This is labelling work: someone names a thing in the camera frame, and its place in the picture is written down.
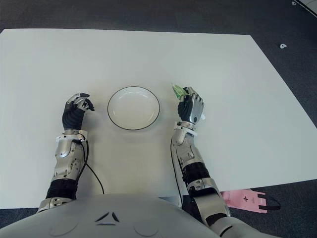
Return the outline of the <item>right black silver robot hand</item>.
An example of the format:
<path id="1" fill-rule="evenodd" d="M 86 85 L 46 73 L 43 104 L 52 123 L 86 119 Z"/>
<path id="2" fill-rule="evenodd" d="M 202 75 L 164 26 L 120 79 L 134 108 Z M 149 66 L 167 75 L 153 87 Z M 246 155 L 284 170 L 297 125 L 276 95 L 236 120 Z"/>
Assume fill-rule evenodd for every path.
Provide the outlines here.
<path id="1" fill-rule="evenodd" d="M 190 127 L 197 125 L 203 114 L 204 102 L 200 95 L 192 87 L 182 88 L 185 95 L 181 96 L 177 111 L 180 121 L 177 125 L 182 123 L 190 124 Z"/>

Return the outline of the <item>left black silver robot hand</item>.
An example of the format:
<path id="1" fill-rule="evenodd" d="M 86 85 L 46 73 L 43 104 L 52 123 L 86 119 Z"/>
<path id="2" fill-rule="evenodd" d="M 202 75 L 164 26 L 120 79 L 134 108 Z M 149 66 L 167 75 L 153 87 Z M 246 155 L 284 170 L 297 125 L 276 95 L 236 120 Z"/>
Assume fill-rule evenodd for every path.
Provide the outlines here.
<path id="1" fill-rule="evenodd" d="M 95 110 L 89 96 L 90 95 L 86 93 L 77 93 L 66 101 L 62 115 L 64 130 L 81 130 L 85 112 Z"/>

